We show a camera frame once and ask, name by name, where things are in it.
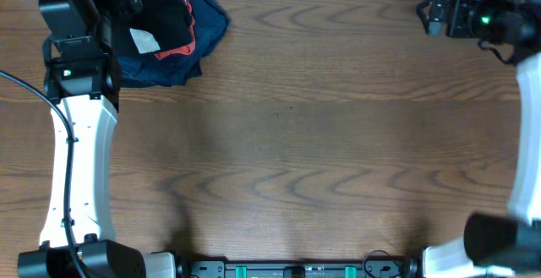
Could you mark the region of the black t-shirt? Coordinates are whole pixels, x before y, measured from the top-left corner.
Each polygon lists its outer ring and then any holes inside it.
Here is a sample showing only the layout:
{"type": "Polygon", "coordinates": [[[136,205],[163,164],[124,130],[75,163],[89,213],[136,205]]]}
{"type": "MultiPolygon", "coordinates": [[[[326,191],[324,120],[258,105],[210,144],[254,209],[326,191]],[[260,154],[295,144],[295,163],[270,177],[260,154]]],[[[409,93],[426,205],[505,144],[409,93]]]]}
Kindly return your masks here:
{"type": "Polygon", "coordinates": [[[113,52],[118,56],[156,54],[180,47],[189,37],[179,30],[185,26],[182,0],[142,0],[139,14],[116,19],[113,52]]]}

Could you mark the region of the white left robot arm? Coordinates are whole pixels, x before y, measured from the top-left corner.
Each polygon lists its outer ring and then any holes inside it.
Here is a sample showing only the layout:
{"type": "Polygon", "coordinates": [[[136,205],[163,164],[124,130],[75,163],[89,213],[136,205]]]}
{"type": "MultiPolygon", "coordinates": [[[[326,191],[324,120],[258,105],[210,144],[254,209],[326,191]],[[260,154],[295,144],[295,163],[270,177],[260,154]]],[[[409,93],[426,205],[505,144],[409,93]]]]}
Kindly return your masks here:
{"type": "Polygon", "coordinates": [[[174,277],[173,253],[118,243],[109,205],[112,136],[122,69],[115,24],[141,0],[37,0],[50,30],[37,95],[50,107],[55,150],[52,192],[35,251],[18,257],[21,277],[174,277]]]}

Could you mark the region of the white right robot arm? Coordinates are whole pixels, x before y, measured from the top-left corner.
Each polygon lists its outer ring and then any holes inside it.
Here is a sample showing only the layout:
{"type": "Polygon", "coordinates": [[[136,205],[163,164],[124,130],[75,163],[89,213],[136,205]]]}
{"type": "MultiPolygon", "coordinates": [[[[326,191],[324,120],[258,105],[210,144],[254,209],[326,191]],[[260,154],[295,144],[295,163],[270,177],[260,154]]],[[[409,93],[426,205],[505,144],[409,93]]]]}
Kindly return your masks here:
{"type": "Polygon", "coordinates": [[[516,176],[505,216],[474,213],[461,237],[428,247],[421,277],[511,277],[540,271],[540,4],[533,0],[424,0],[428,35],[476,38],[485,51],[513,47],[521,122],[516,176]]]}

